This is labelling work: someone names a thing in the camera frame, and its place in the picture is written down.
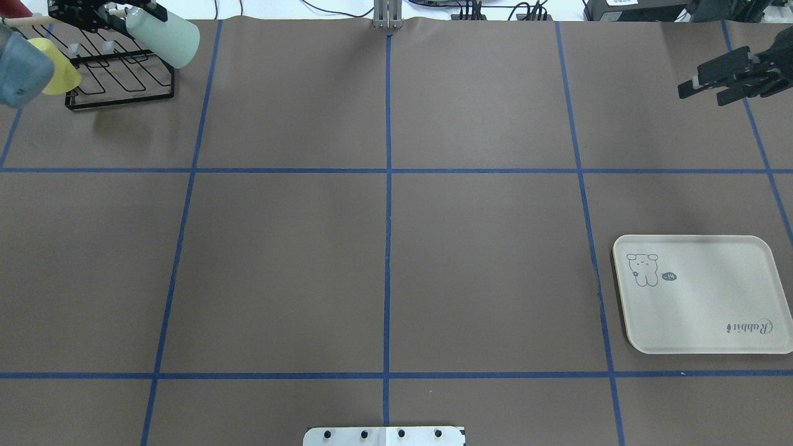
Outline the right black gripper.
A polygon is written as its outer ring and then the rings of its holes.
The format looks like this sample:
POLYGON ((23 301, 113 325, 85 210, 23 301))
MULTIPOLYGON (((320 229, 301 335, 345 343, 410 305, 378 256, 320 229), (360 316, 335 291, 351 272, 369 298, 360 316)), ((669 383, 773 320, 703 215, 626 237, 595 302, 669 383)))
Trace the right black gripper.
POLYGON ((691 98, 714 89, 718 105, 745 98, 768 98, 784 90, 784 76, 779 67, 783 54, 784 48, 776 43, 759 53, 751 53, 749 48, 728 51, 700 64, 697 76, 678 85, 678 98, 691 98))

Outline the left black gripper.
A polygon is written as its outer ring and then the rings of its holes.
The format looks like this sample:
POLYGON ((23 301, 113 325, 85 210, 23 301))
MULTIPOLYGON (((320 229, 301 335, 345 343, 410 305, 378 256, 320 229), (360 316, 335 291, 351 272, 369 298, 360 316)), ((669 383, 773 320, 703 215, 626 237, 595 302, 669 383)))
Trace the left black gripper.
POLYGON ((48 16, 87 33, 99 29, 127 32, 126 22, 167 23, 168 10, 159 1, 128 1, 107 9, 110 1, 48 1, 48 16))

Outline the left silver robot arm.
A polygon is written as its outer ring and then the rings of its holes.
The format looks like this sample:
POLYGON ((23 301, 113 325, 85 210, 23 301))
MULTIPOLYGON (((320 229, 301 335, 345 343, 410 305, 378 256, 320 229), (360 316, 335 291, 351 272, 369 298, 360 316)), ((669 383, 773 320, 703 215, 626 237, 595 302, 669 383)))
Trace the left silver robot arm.
POLYGON ((158 1, 50 1, 45 16, 2 2, 2 105, 42 94, 68 110, 175 96, 200 31, 158 1))

